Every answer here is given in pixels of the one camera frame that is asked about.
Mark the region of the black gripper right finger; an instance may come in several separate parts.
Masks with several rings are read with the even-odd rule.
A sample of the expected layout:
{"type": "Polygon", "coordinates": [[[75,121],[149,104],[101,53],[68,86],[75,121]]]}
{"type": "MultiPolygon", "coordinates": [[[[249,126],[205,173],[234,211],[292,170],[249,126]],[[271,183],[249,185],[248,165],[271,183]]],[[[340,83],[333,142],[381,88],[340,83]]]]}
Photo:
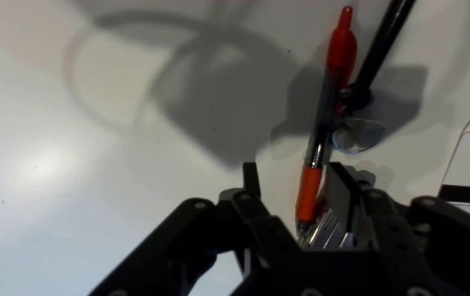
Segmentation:
{"type": "Polygon", "coordinates": [[[303,251],[389,251],[394,203],[372,181],[371,173],[330,163],[315,203],[315,223],[298,236],[298,246],[303,251]]]}

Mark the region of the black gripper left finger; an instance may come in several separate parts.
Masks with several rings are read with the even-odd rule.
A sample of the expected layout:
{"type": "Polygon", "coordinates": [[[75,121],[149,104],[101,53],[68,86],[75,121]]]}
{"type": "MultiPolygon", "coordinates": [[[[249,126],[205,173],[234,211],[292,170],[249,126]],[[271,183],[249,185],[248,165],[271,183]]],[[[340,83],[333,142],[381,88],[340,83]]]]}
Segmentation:
{"type": "Polygon", "coordinates": [[[277,216],[261,201],[257,167],[241,167],[243,185],[218,196],[226,229],[221,232],[244,275],[257,270],[284,272],[298,247],[277,216]]]}

